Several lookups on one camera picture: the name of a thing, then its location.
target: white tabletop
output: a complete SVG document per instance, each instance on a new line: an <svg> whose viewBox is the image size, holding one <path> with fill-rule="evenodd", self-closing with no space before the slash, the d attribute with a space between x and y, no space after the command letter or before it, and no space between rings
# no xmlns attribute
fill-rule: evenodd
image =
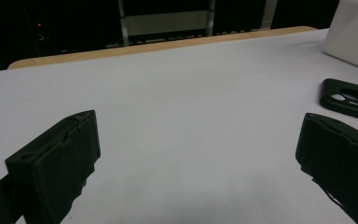
<svg viewBox="0 0 358 224"><path fill-rule="evenodd" d="M95 109L102 157L63 223L353 223L295 159L320 84L358 84L326 30L0 72L4 160Z"/></svg>

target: white box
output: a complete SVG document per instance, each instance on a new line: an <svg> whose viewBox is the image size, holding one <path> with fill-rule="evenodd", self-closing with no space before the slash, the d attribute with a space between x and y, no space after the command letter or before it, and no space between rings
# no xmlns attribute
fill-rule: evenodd
<svg viewBox="0 0 358 224"><path fill-rule="evenodd" d="M358 0L341 0L324 42L324 52L358 65Z"/></svg>

